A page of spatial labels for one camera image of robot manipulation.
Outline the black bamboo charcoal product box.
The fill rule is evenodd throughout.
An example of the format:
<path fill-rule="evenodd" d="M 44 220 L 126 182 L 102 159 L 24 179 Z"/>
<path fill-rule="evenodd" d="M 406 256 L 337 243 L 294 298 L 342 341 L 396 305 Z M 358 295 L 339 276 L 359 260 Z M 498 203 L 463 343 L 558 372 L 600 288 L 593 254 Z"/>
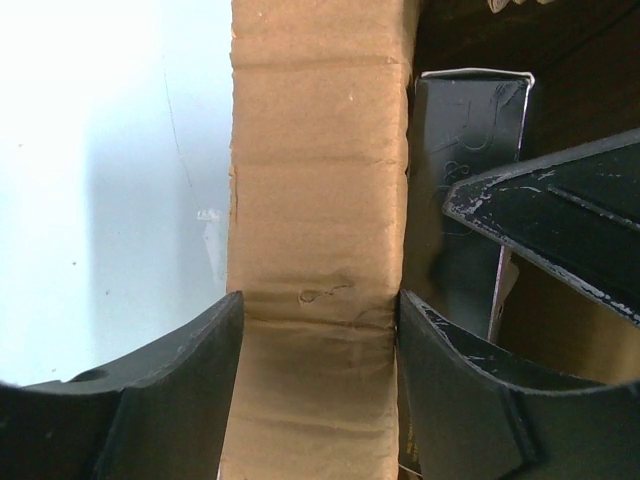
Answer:
<path fill-rule="evenodd" d="M 402 285 L 449 321 L 492 341 L 518 271 L 499 244 L 443 213 L 451 187 L 520 155 L 530 72 L 460 68 L 422 73 L 408 133 Z"/>

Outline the brown cardboard express box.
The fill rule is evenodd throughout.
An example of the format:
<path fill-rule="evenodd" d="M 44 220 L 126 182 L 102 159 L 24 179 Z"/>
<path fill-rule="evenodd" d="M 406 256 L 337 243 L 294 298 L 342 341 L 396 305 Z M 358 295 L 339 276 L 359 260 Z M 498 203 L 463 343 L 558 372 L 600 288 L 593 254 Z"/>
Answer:
<path fill-rule="evenodd" d="M 530 154 L 639 120 L 639 5 L 236 1 L 227 286 L 245 330 L 225 479 L 394 479 L 393 307 L 420 70 L 528 70 Z"/>

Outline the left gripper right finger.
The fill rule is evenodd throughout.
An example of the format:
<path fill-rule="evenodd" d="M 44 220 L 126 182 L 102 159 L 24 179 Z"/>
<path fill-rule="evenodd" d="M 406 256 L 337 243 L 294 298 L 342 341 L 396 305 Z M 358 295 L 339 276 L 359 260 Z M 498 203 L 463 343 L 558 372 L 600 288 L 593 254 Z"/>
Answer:
<path fill-rule="evenodd" d="M 638 478 L 638 382 L 549 370 L 406 290 L 398 346 L 425 478 Z"/>

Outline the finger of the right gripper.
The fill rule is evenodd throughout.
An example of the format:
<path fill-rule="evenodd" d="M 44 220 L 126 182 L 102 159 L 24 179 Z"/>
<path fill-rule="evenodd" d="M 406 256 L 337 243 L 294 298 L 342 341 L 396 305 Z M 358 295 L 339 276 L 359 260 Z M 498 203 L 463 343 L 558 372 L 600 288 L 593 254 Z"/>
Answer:
<path fill-rule="evenodd" d="M 460 181 L 443 211 L 638 325 L 638 130 Z"/>

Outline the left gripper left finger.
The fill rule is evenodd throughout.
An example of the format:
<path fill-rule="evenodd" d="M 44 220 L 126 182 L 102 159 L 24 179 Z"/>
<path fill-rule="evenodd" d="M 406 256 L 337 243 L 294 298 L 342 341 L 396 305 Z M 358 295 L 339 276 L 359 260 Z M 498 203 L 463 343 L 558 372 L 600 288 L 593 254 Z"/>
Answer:
<path fill-rule="evenodd" d="M 243 326 L 232 292 L 69 381 L 2 384 L 2 478 L 219 478 Z"/>

